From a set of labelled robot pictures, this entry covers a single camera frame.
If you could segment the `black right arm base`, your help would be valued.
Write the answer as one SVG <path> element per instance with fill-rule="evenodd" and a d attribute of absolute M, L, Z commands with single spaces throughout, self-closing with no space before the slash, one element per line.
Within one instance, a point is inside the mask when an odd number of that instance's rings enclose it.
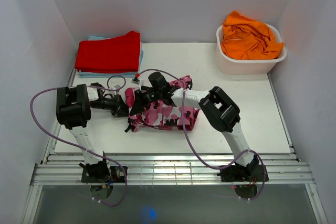
<path fill-rule="evenodd" d="M 222 182 L 268 182 L 269 177 L 265 166 L 257 165 L 249 169 L 240 165 L 232 165 L 222 169 L 217 176 L 221 177 Z"/>

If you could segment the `white plastic basin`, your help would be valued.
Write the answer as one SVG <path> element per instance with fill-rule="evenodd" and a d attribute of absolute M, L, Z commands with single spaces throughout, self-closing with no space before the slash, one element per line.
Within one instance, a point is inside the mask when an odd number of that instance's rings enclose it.
<path fill-rule="evenodd" d="M 279 31 L 257 21 L 229 21 L 216 31 L 217 65 L 225 74 L 266 74 L 287 56 Z"/>

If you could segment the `crumpled orange garment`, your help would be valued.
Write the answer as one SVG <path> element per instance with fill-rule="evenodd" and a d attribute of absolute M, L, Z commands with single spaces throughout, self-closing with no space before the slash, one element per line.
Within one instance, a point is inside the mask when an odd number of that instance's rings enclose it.
<path fill-rule="evenodd" d="M 231 12 L 222 24 L 222 52 L 234 60 L 274 60 L 283 49 L 270 28 L 257 20 Z"/>

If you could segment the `aluminium table frame rails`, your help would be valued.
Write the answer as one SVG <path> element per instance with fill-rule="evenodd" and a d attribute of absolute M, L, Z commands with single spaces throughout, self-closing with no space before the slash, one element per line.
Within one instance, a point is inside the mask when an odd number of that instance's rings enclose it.
<path fill-rule="evenodd" d="M 294 153 L 261 154 L 269 184 L 313 184 L 308 163 L 298 161 Z M 187 155 L 111 155 L 128 168 L 129 185 L 219 185 L 217 171 Z M 80 185 L 82 157 L 77 154 L 51 154 L 34 168 L 32 185 Z"/>

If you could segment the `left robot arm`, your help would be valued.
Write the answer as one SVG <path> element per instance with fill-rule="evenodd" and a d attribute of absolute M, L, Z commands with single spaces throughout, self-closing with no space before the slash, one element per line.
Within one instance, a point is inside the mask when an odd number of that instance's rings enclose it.
<path fill-rule="evenodd" d="M 92 136 L 89 121 L 91 109 L 110 111 L 114 117 L 127 117 L 129 110 L 121 95 L 105 94 L 105 88 L 99 83 L 87 86 L 58 88 L 56 118 L 75 138 L 84 156 L 80 166 L 84 174 L 98 182 L 107 182 L 112 172 L 109 163 L 103 157 L 104 151 L 98 140 Z"/>

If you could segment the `pink camouflage trousers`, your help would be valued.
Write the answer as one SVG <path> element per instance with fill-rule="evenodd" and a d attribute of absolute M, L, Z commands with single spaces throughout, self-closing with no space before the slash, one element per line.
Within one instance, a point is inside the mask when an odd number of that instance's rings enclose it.
<path fill-rule="evenodd" d="M 168 131 L 182 130 L 182 123 L 185 123 L 186 130 L 191 131 L 199 112 L 199 109 L 190 106 L 185 106 L 182 110 L 181 106 L 166 105 L 163 101 L 158 100 L 150 103 L 149 108 L 145 111 L 129 115 L 129 125 L 125 131 L 137 132 L 142 127 Z"/>

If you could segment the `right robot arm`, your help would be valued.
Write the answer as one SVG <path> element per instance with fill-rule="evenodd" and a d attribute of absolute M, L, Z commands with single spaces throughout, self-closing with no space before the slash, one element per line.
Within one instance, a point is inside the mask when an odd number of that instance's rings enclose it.
<path fill-rule="evenodd" d="M 130 125 L 159 129 L 174 127 L 187 132 L 197 113 L 202 112 L 211 127 L 223 135 L 234 159 L 224 166 L 210 165 L 192 148 L 197 159 L 206 167 L 218 170 L 223 182 L 268 181 L 262 159 L 250 149 L 243 134 L 238 105 L 220 87 L 196 91 L 188 77 L 168 82 L 164 72 L 159 71 L 150 74 L 148 80 L 149 87 L 126 91 Z"/>

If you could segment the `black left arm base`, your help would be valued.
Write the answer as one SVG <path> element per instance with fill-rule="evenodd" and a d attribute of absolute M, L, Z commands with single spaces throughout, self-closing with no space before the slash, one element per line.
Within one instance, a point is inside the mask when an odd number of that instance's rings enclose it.
<path fill-rule="evenodd" d="M 84 168 L 82 171 L 81 179 L 80 181 L 82 183 L 109 183 L 113 181 L 114 183 L 124 183 L 125 182 L 125 176 L 128 173 L 128 167 L 123 166 L 124 171 L 119 166 L 111 166 L 111 175 L 106 179 L 97 179 L 92 176 L 89 176 L 89 173 L 87 172 L 87 169 Z"/>

